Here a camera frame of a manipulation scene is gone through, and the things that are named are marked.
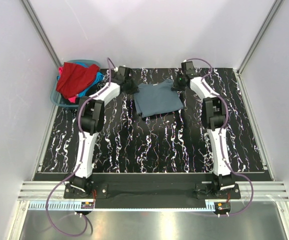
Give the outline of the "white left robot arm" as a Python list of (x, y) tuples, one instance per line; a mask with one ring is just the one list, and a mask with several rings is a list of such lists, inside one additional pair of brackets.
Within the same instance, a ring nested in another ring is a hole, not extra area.
[(98, 135), (105, 123), (105, 106), (121, 93), (132, 95), (139, 91), (131, 72), (129, 67), (116, 67), (112, 78), (103, 88), (94, 94), (83, 96), (79, 100), (76, 115), (79, 130), (78, 150), (69, 183), (81, 198), (89, 197), (93, 191), (90, 183), (93, 173), (92, 160)]

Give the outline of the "grey-blue t shirt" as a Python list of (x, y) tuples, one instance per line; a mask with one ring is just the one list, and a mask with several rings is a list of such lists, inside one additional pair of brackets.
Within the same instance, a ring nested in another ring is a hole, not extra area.
[(173, 83), (172, 79), (166, 79), (156, 84), (139, 84), (134, 94), (136, 113), (146, 118), (182, 110), (184, 105), (178, 93), (172, 90)]

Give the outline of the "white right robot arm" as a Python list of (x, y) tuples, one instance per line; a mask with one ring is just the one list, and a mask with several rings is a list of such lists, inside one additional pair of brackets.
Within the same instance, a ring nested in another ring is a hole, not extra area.
[(210, 138), (213, 156), (212, 181), (206, 193), (223, 198), (235, 187), (227, 150), (229, 110), (224, 98), (206, 81), (206, 77), (212, 74), (213, 67), (204, 59), (196, 60), (209, 66), (208, 73), (200, 76), (195, 70), (193, 59), (184, 60), (171, 89), (184, 91), (190, 88), (202, 100), (201, 122)]

